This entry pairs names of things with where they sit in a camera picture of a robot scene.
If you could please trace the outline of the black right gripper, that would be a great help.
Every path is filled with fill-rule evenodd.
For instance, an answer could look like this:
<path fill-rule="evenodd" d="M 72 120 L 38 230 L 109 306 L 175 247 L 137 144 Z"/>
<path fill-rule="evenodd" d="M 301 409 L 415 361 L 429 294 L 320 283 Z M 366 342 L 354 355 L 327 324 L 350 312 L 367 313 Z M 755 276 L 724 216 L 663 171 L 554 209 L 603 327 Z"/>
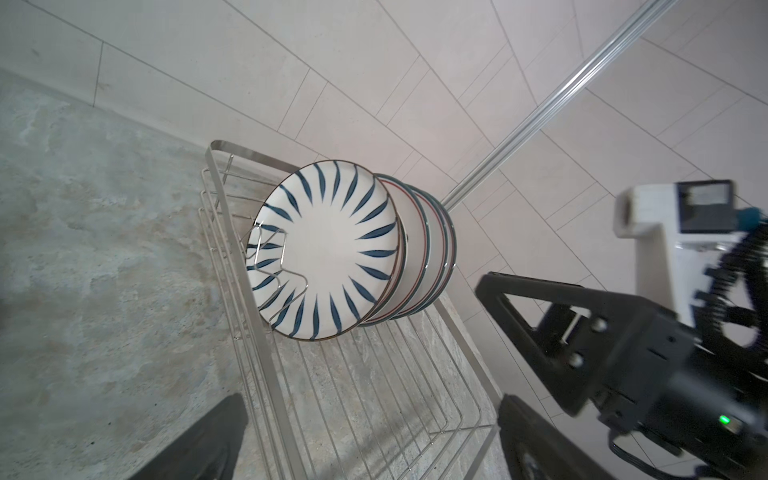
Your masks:
<path fill-rule="evenodd" d="M 491 272 L 475 293 L 560 408 L 588 400 L 616 434 L 638 431 L 718 474 L 758 474 L 767 463 L 767 324 L 756 311 L 726 310 L 757 326 L 749 346 L 721 333 L 705 342 L 669 309 L 645 298 Z M 550 304 L 531 326 L 510 298 Z"/>

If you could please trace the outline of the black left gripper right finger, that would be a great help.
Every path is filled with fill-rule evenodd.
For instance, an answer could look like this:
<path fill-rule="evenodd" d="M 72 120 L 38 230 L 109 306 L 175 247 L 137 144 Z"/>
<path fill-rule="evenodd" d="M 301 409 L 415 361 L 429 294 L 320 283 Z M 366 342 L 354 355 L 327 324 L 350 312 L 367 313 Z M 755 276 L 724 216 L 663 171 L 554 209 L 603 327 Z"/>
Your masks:
<path fill-rule="evenodd" d="M 497 425 L 512 479 L 613 479 L 517 396 L 502 397 Z"/>

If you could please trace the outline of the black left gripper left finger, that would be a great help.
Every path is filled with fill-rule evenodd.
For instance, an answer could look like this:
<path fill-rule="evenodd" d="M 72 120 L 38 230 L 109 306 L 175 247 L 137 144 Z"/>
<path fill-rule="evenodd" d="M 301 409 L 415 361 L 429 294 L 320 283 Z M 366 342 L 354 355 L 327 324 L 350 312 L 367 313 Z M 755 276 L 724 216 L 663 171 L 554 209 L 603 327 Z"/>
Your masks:
<path fill-rule="evenodd" d="M 229 395 L 130 479 L 232 479 L 247 425 L 242 395 Z"/>

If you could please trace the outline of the white blue leaf plate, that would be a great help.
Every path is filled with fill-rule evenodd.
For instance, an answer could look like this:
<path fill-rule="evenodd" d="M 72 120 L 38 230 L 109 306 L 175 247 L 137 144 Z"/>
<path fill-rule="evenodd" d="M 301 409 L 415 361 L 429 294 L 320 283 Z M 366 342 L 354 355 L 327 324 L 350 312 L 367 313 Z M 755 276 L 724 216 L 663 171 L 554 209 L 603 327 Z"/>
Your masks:
<path fill-rule="evenodd" d="M 269 194 L 248 235 L 257 311 L 290 339 L 337 337 L 383 302 L 400 244 L 396 207 L 372 172 L 343 160 L 302 167 Z"/>

